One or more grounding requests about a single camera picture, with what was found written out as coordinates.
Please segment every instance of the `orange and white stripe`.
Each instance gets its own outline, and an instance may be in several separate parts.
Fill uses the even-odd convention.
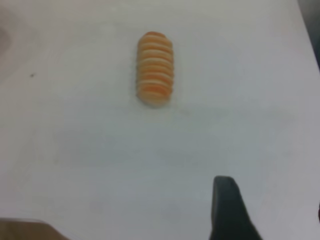
[[[159,32],[147,32],[138,43],[137,96],[146,104],[162,106],[173,92],[174,52],[172,42]]]

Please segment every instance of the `white surface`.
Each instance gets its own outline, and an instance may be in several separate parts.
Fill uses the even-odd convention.
[[[5,0],[0,28],[1,217],[207,239],[229,175],[264,239],[319,239],[320,75],[295,1]],[[175,51],[157,110],[134,93],[150,30]]]

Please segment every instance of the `black object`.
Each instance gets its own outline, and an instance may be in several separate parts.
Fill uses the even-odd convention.
[[[251,223],[239,187],[227,176],[213,181],[210,240],[262,240]]]

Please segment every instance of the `striped cylindrical object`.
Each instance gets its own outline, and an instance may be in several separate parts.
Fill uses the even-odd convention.
[[[159,32],[147,32],[138,43],[137,96],[146,104],[160,107],[170,101],[174,84],[172,42]]]

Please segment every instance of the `orange striped object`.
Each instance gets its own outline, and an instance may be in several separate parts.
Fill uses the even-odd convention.
[[[147,32],[138,43],[137,96],[144,103],[160,107],[173,92],[174,52],[172,42],[159,32]]]

